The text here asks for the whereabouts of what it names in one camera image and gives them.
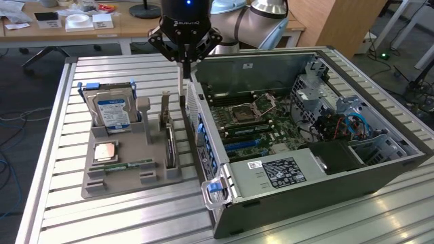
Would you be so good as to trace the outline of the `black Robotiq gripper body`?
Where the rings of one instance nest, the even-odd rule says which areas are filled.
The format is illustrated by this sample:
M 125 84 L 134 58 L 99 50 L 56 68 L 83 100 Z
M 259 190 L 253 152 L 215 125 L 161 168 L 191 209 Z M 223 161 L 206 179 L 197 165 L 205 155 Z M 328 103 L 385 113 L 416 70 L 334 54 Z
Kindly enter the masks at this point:
M 211 30 L 210 1 L 162 0 L 161 30 L 178 46 L 197 44 Z

